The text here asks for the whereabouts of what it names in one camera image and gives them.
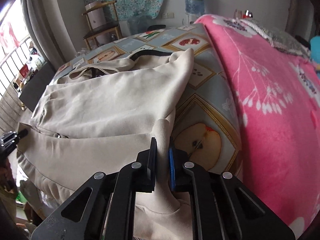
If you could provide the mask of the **beige zip hoodie jacket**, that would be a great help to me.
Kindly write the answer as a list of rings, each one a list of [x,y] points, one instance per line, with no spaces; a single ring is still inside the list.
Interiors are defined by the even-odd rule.
[[[194,66],[192,49],[158,56],[142,50],[82,66],[47,86],[17,146],[17,161],[33,184],[63,203],[96,172],[111,174],[157,141],[156,187],[136,198],[134,235],[192,239],[186,196],[168,186],[169,140],[176,105]]]

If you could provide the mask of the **fruit pattern blue tablecloth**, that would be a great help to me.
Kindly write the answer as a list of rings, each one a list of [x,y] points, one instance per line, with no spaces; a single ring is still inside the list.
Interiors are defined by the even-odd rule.
[[[173,53],[188,48],[194,51],[194,67],[176,107],[172,136],[179,137],[198,123],[207,125],[209,138],[213,132],[218,133],[214,150],[218,159],[210,171],[238,175],[242,167],[242,145],[236,106],[221,61],[202,24],[147,31],[113,41],[64,64],[51,84],[65,81],[69,72],[83,62],[122,59],[146,49]]]

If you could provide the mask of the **grey curtain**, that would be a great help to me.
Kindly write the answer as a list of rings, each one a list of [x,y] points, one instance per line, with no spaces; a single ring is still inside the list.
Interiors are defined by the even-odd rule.
[[[85,48],[84,0],[21,0],[21,5],[32,41],[54,69]]]

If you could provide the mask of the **pink floral blanket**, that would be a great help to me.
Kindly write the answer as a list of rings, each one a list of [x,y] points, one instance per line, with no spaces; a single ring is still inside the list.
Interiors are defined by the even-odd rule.
[[[273,48],[244,21],[203,15],[231,85],[243,182],[294,232],[319,239],[319,79],[313,64]]]

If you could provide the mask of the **wooden chair black seat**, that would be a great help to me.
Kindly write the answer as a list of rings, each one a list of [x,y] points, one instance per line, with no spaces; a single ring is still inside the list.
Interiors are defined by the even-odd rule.
[[[94,44],[99,46],[97,37],[100,35],[115,33],[117,40],[123,38],[116,3],[117,0],[99,1],[82,13],[89,26],[89,32],[83,37],[89,50],[92,50],[90,41],[94,41]]]

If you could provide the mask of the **grey lace pillow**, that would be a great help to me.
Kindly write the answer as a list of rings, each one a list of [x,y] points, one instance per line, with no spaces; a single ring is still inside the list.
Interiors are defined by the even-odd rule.
[[[267,28],[261,22],[253,18],[241,19],[240,21],[248,25],[255,32],[257,32],[273,48],[276,48],[277,50],[287,54],[301,56],[305,59],[310,59],[310,49],[302,45],[289,33],[282,31],[276,27]]]

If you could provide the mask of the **black rice cooker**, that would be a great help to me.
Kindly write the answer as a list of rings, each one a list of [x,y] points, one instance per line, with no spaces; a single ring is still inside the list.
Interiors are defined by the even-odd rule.
[[[165,24],[157,24],[157,25],[151,25],[148,27],[147,31],[155,31],[159,29],[165,29],[166,25]]]

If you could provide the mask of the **blue plush pillow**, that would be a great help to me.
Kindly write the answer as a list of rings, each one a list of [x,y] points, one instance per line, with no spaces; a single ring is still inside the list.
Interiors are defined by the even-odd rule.
[[[316,66],[316,71],[319,72],[320,65],[320,36],[315,36],[310,40],[311,59]]]

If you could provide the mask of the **clear glass jar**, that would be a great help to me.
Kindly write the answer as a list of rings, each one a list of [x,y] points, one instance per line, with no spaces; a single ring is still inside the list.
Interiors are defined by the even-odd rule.
[[[233,18],[234,19],[242,19],[242,11],[236,9],[235,12],[234,12]]]

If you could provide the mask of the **red thermos cup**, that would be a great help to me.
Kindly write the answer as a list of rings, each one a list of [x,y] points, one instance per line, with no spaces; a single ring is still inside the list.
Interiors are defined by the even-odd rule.
[[[252,12],[250,12],[249,10],[246,10],[246,11],[244,12],[244,14],[242,15],[242,18],[243,18],[243,19],[252,18],[252,17],[253,17],[253,14],[252,14]]]

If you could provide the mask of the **blue water bottle jug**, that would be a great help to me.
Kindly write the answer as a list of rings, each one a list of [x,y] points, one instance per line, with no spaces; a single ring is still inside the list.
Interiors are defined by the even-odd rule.
[[[189,15],[203,15],[204,0],[185,0],[185,12]]]

